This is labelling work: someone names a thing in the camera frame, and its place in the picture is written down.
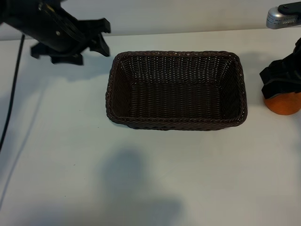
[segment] white wall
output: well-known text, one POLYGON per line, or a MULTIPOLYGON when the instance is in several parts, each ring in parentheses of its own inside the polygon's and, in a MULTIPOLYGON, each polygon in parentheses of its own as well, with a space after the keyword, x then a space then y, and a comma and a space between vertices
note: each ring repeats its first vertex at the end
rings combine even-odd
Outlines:
MULTIPOLYGON (((69 0, 78 19, 110 21, 113 35, 264 28, 270 8, 297 0, 69 0)), ((2 25, 0 39, 19 38, 2 25)))

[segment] silver metal part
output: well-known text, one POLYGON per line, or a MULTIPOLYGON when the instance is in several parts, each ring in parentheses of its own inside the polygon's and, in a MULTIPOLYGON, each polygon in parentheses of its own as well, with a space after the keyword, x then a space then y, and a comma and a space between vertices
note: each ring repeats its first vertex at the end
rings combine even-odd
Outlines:
POLYGON ((283 15, 278 12, 278 7, 271 8, 268 12, 267 27, 279 29, 301 25, 301 19, 297 15, 283 15))

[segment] black cable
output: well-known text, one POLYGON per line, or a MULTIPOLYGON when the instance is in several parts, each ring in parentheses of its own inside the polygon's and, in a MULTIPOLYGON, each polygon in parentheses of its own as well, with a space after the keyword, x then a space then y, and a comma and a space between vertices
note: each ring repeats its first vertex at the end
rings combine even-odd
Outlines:
POLYGON ((22 34, 21 42, 20 42, 20 47, 19 47, 19 52, 18 52, 18 57, 17 57, 17 62, 16 62, 15 75, 14 75, 14 80, 13 80, 13 87, 11 89, 11 94, 10 94, 8 114, 7 114, 7 117, 6 117, 4 129, 3 129, 3 132, 2 132, 2 137, 1 137, 1 141, 0 141, 0 153, 1 153, 2 145, 4 143, 6 131, 8 130, 8 124, 9 124, 9 119, 10 119, 11 111, 13 109, 15 89, 16 89, 16 82, 17 82, 17 76, 18 76, 18 71, 19 71, 19 65, 20 65, 20 60, 21 60, 21 54, 22 54, 24 39, 25 39, 25 35, 22 34))

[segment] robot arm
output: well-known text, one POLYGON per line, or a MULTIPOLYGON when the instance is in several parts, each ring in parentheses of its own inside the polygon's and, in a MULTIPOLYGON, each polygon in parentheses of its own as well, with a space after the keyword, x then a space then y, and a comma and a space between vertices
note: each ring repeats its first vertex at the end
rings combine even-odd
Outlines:
POLYGON ((105 19, 77 20, 61 7, 62 0, 0 0, 0 23, 32 36, 39 43, 31 56, 51 57, 54 64, 83 65, 81 52, 90 47, 104 56, 110 55, 102 32, 111 33, 105 19))
MULTIPOLYGON (((269 10, 267 27, 271 29, 301 25, 301 2, 281 5, 269 10)), ((273 61, 260 73, 265 99, 278 94, 301 92, 301 39, 292 54, 273 61)))

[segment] brown wicker basket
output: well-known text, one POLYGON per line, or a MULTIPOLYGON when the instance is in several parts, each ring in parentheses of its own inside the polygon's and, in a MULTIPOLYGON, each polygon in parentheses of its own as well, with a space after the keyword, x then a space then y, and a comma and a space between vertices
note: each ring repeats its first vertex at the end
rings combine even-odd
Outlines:
POLYGON ((112 65, 109 119, 134 129, 218 130, 246 120, 244 76, 229 52, 125 52, 112 65))

